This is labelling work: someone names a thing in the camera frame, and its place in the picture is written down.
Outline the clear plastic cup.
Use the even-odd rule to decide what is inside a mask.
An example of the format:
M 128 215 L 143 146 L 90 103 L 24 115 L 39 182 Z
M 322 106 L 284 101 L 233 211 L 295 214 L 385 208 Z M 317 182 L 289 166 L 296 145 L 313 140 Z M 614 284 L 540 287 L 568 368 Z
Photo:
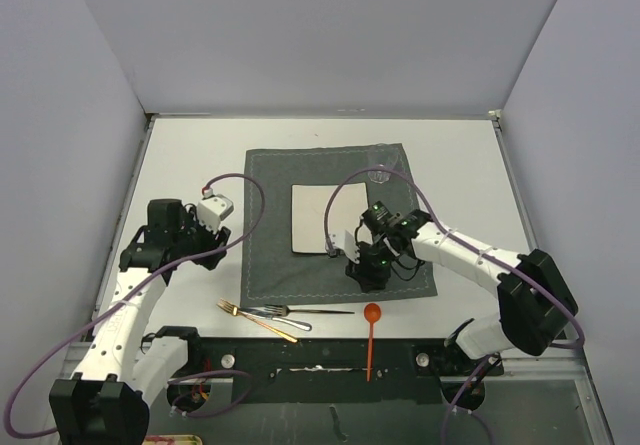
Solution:
M 387 169 L 395 168 L 399 155 L 399 149 L 394 144 L 379 143 L 370 146 L 367 151 L 368 166 L 371 168 L 367 172 L 369 180 L 375 184 L 388 182 L 391 174 Z

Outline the white square plate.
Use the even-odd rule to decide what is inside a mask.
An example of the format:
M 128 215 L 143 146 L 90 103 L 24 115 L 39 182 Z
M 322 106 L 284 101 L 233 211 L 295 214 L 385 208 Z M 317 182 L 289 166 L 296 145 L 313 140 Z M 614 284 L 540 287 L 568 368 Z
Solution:
M 323 254 L 324 212 L 336 185 L 293 185 L 292 251 L 299 254 Z M 369 207 L 365 183 L 345 185 L 335 198 L 329 214 L 329 233 L 349 231 L 359 225 L 361 214 Z

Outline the dark grey cloth placemat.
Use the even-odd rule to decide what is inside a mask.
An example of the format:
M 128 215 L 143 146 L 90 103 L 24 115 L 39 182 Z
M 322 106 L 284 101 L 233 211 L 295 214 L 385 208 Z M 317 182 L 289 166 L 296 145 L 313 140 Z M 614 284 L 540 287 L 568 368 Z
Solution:
M 241 303 L 318 305 L 437 296 L 433 267 L 414 271 L 405 258 L 384 290 L 367 294 L 345 274 L 347 260 L 325 252 L 297 253 L 292 245 L 292 188 L 335 189 L 347 176 L 369 166 L 365 146 L 316 149 L 254 149 L 245 156 L 244 224 L 254 225 L 242 244 Z

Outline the dark handled silver fork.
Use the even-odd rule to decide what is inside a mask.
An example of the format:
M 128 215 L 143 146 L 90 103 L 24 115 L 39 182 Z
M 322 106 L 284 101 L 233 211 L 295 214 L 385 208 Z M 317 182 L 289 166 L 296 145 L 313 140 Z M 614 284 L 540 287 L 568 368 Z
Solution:
M 291 308 L 285 305 L 265 305 L 264 310 L 278 316 L 289 316 L 291 314 L 321 314 L 321 315 L 352 315 L 353 311 L 332 310 L 332 309 L 305 309 Z

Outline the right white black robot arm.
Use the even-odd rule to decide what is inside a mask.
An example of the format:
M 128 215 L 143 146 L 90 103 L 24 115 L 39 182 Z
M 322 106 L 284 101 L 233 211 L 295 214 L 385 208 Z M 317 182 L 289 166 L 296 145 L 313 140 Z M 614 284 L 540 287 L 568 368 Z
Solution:
M 445 360 L 459 374 L 469 373 L 486 355 L 518 349 L 531 356 L 549 348 L 577 314 L 577 303 L 551 256 L 489 246 L 447 228 L 427 212 L 392 214 L 382 202 L 360 217 L 371 242 L 348 230 L 329 236 L 348 259 L 346 274 L 364 292 L 384 289 L 403 256 L 432 263 L 474 282 L 492 295 L 498 312 L 463 322 L 447 338 Z

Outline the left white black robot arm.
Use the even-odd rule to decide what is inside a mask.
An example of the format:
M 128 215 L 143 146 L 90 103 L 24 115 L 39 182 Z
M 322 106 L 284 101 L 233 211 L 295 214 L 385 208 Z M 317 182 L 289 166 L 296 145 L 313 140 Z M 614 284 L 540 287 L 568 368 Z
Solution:
M 153 308 L 172 276 L 167 264 L 185 258 L 207 270 L 221 260 L 231 232 L 222 222 L 231 200 L 208 193 L 196 205 L 156 199 L 147 222 L 121 252 L 107 318 L 68 379 L 54 382 L 49 402 L 63 444 L 141 444 L 150 407 L 177 372 L 190 376 L 204 360 L 194 327 L 165 326 L 138 355 Z

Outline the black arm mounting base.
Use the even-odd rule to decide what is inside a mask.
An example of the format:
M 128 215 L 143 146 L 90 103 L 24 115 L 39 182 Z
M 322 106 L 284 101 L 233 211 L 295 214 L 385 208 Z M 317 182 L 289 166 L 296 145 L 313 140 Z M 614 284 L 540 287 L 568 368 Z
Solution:
M 230 368 L 241 376 L 190 379 L 161 396 L 188 411 L 217 398 L 242 404 L 438 404 L 454 396 L 454 386 L 477 364 L 441 339 L 204 338 L 179 375 Z

